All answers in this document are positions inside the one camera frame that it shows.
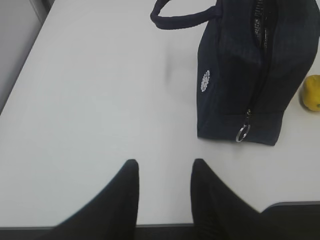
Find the zipper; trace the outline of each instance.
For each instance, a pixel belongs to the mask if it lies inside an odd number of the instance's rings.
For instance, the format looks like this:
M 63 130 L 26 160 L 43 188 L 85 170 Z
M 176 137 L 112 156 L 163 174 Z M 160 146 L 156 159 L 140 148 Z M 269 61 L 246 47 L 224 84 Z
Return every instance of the zipper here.
M 250 118 L 255 111 L 255 105 L 261 95 L 270 72 L 273 52 L 273 40 L 278 20 L 277 0 L 256 0 L 253 13 L 253 31 L 257 46 L 260 48 L 263 67 L 256 81 L 253 95 L 245 113 L 244 123 L 236 136 L 238 143 L 249 134 Z

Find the lemon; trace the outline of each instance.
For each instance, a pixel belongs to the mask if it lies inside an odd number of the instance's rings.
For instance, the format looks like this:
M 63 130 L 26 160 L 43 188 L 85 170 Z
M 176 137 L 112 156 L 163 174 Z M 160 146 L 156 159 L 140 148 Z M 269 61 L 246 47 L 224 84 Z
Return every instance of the lemon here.
M 302 90 L 302 101 L 311 111 L 320 112 L 320 75 L 306 78 Z

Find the navy bag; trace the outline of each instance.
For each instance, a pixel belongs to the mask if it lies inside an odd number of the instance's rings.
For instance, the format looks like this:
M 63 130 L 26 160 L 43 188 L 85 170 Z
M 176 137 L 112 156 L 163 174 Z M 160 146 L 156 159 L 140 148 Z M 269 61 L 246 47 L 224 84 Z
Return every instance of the navy bag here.
M 274 146 L 318 51 L 316 0 L 217 0 L 197 14 L 159 16 L 168 2 L 157 0 L 151 13 L 160 29 L 208 21 L 198 49 L 198 137 Z

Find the bag strap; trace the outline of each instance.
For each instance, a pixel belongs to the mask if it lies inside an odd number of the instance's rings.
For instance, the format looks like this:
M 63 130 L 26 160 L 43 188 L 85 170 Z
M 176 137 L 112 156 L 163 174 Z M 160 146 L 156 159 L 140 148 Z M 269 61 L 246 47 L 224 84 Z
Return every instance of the bag strap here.
M 172 16 L 172 17 L 164 17 L 159 16 L 161 9 L 169 2 L 170 0 L 157 0 L 153 11 L 150 15 L 152 22 L 159 29 L 164 30 L 175 30 L 175 29 L 187 29 L 191 27 L 195 27 L 202 23 L 205 23 L 211 19 L 220 17 L 222 15 L 221 8 L 212 6 L 209 9 L 196 13 L 190 14 L 186 16 Z

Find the white table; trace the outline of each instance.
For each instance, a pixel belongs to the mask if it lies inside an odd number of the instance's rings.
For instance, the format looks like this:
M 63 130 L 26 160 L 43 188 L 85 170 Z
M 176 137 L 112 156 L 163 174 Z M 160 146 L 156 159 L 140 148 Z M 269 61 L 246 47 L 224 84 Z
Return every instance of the white table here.
M 290 103 L 275 147 L 197 139 L 197 49 L 205 25 L 157 29 L 153 0 L 56 0 L 0 116 L 0 226 L 53 226 L 135 158 L 138 224 L 192 222 L 204 158 L 262 211 L 320 200 L 320 115 Z M 211 0 L 173 0 L 164 15 Z M 320 57 L 310 74 L 320 73 Z

